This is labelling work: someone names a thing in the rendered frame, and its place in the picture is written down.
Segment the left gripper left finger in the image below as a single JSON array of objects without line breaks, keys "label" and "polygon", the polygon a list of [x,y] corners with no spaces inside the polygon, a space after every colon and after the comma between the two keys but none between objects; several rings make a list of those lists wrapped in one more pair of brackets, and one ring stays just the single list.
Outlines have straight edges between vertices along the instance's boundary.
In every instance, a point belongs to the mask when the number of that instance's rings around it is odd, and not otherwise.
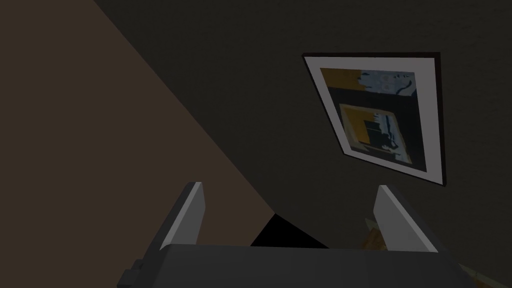
[{"label": "left gripper left finger", "polygon": [[170,244],[195,245],[206,210],[203,183],[189,182],[151,241],[145,258]]}]

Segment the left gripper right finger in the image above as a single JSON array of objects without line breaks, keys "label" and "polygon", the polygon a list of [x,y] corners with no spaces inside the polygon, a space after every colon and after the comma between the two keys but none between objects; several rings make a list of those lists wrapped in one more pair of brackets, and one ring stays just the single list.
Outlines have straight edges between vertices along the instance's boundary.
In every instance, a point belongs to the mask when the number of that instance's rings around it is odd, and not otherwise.
[{"label": "left gripper right finger", "polygon": [[378,187],[373,214],[389,250],[448,252],[396,187],[392,185]]}]

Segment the white framed abstract wall picture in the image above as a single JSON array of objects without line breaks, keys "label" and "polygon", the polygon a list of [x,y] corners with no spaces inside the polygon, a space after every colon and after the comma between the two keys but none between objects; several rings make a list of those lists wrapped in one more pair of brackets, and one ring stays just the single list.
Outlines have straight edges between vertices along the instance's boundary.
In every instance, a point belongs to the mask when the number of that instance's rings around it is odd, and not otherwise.
[{"label": "white framed abstract wall picture", "polygon": [[305,52],[342,152],[447,184],[439,52]]}]

